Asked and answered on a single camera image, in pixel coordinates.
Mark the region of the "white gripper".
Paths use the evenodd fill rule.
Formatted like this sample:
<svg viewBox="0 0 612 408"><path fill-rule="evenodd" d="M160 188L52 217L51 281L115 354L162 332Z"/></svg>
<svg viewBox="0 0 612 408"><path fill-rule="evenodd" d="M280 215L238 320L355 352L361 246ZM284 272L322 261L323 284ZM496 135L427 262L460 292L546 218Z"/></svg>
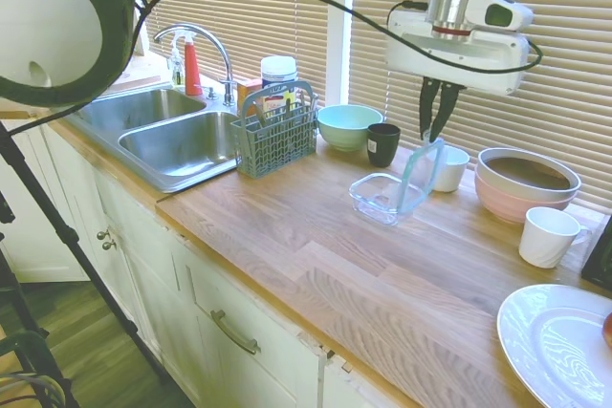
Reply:
<svg viewBox="0 0 612 408"><path fill-rule="evenodd" d="M465 87L499 96L516 91L523 74L508 70L526 65L530 49L520 33L474 30L462 40L436 37L423 11L393 11L388 29L425 51L420 54L395 39L387 40L389 69L425 76L419 98L422 139L429 129L430 140L439 137ZM507 72L501 74L498 72L501 69ZM433 102L438 93L439 107L432 121Z"/></svg>

